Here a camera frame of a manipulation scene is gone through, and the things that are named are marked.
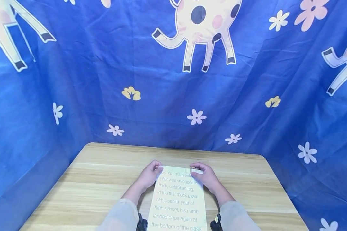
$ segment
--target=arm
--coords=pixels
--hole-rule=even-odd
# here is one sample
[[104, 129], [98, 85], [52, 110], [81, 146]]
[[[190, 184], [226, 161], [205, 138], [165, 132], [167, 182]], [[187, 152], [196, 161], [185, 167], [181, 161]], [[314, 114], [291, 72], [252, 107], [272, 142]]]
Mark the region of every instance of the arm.
[[162, 172], [163, 168], [159, 167], [160, 165], [162, 164], [159, 161], [154, 160], [144, 168], [140, 176], [110, 210], [97, 231], [136, 230], [139, 222], [138, 201], [146, 189], [154, 184], [159, 173]]
[[203, 174], [192, 172], [191, 175], [203, 182], [209, 191], [215, 195], [220, 207], [223, 231], [261, 231], [249, 217], [244, 207], [236, 202], [234, 197], [221, 184], [210, 166], [203, 163], [193, 163], [190, 167], [203, 171]]

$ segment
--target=table surface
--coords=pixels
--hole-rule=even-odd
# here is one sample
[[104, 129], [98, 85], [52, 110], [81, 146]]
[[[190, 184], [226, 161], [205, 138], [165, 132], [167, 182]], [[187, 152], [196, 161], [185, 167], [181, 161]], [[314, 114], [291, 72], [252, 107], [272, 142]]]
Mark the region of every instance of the table surface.
[[[87, 144], [21, 231], [91, 231], [152, 160], [163, 165], [210, 165], [233, 197], [263, 231], [308, 230], [264, 157], [259, 155]], [[140, 198], [138, 210], [147, 219], [153, 187]], [[209, 223], [218, 205], [205, 189]]]

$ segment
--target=yellow flower print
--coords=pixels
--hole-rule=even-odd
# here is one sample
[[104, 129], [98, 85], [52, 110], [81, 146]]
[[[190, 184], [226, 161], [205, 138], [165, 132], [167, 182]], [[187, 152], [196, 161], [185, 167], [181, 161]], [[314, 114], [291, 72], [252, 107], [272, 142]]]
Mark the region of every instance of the yellow flower print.
[[281, 99], [279, 98], [279, 96], [275, 96], [274, 98], [269, 99], [265, 105], [266, 107], [277, 107], [279, 106], [279, 103], [281, 102]]
[[131, 99], [131, 95], [133, 95], [132, 100], [140, 100], [140, 92], [135, 90], [133, 87], [125, 88], [122, 92], [122, 94], [128, 98]]

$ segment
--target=person's left hand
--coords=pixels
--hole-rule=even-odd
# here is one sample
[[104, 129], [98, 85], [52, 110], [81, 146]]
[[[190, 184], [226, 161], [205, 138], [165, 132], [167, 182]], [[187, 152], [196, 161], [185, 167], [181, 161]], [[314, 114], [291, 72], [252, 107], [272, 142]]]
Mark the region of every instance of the person's left hand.
[[143, 187], [144, 190], [151, 187], [156, 181], [159, 173], [163, 171], [162, 163], [153, 160], [144, 170], [140, 173], [140, 176], [136, 180], [136, 183]]

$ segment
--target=cartoon giraffe print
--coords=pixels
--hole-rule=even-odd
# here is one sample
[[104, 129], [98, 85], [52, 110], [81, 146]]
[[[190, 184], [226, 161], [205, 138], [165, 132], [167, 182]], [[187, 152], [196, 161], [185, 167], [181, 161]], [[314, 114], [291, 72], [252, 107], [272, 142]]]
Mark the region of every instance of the cartoon giraffe print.
[[[17, 20], [15, 19], [16, 15], [21, 16], [39, 35], [40, 39], [43, 42], [56, 41], [54, 36], [30, 13], [24, 8], [17, 0], [0, 0], [0, 47], [13, 64], [15, 69], [20, 72], [23, 69], [27, 68], [26, 63], [21, 58], [15, 43], [9, 33], [8, 27], [10, 26], [19, 26]], [[25, 35], [20, 28], [22, 36], [27, 44], [27, 47], [32, 54], [32, 58], [35, 61], [33, 53], [30, 49], [30, 46], [25, 38]]]
[[220, 40], [225, 47], [227, 65], [236, 64], [229, 27], [239, 12], [242, 0], [179, 0], [178, 3], [170, 0], [170, 3], [176, 8], [176, 35], [169, 38], [157, 28], [152, 37], [167, 49], [175, 49], [186, 41], [183, 72], [191, 71], [196, 44], [207, 47], [202, 67], [202, 71], [207, 72], [213, 47]]
[[343, 64], [346, 65], [343, 68], [343, 70], [337, 75], [337, 77], [334, 79], [334, 81], [327, 90], [327, 93], [330, 96], [333, 96], [334, 93], [338, 90], [338, 88], [341, 87], [341, 85], [344, 84], [344, 82], [346, 82], [347, 80], [347, 48], [340, 58], [337, 57], [333, 47], [327, 49], [326, 51], [323, 51], [322, 56], [325, 62], [331, 68], [337, 68]]

